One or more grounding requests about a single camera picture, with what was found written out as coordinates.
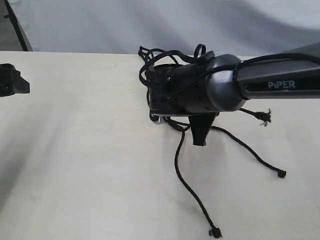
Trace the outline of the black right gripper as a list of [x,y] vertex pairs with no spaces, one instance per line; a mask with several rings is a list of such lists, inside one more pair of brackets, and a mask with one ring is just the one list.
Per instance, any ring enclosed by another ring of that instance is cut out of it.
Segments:
[[[182,66],[176,63],[151,65],[146,71],[146,79],[156,87],[147,90],[147,103],[150,117],[187,117],[190,115],[182,106],[177,104],[171,93],[171,85],[168,83],[170,74],[176,68]],[[192,133],[193,145],[204,147],[208,133],[219,112],[207,112],[188,117]]]

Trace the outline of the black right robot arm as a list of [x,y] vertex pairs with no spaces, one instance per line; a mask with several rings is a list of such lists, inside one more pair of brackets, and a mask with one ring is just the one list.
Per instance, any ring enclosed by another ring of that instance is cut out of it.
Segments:
[[196,146],[205,146],[219,113],[238,111],[248,100],[320,96],[318,43],[247,60],[216,55],[204,44],[193,56],[158,48],[140,52],[146,54],[139,79],[148,89],[150,117],[187,117]]

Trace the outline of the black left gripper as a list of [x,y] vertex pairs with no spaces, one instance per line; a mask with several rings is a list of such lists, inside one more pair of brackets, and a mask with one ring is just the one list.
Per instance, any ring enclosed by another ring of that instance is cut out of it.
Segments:
[[0,96],[29,93],[30,83],[21,76],[21,72],[10,63],[2,63],[0,65]]

